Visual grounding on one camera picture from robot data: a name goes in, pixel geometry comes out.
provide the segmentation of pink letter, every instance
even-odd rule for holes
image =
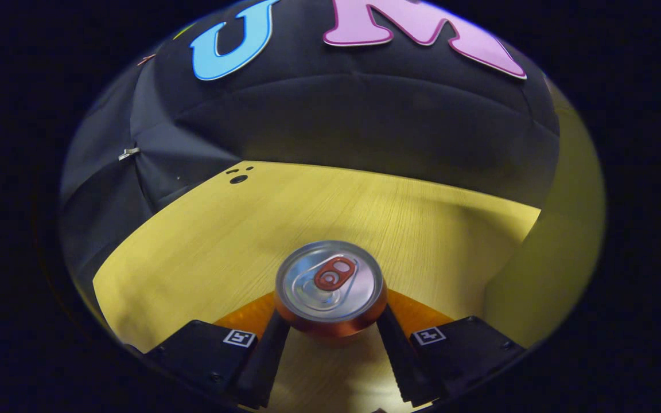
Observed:
[[[394,36],[391,31],[374,21],[374,7],[420,45],[432,45],[443,25],[448,22],[457,35],[448,41],[453,50],[516,78],[527,78],[522,67],[494,36],[428,3],[412,3],[409,0],[333,0],[333,5],[336,8],[336,27],[323,36],[329,45],[374,45],[391,41]]]

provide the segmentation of red pull tab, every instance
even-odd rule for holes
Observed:
[[[346,284],[356,272],[356,264],[343,256],[337,256],[315,272],[315,285],[324,291],[335,291]]]

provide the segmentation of metal clip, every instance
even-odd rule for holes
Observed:
[[[139,152],[139,148],[124,149],[124,153],[119,155],[119,160],[123,161],[124,159],[130,157]]]

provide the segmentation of orange can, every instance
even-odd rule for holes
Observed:
[[[279,314],[314,337],[341,340],[361,332],[377,321],[386,300],[379,264],[346,241],[318,241],[297,249],[277,272]]]

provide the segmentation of wooden surface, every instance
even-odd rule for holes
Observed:
[[[160,211],[97,273],[100,308],[124,342],[146,352],[188,321],[217,321],[271,292],[284,258],[318,240],[361,246],[389,288],[447,316],[481,316],[486,282],[539,214],[494,196],[378,173],[249,161],[235,168],[240,172],[220,173]],[[231,185],[240,174],[248,179]],[[411,410],[375,326],[346,348],[291,330],[266,411],[379,407]]]

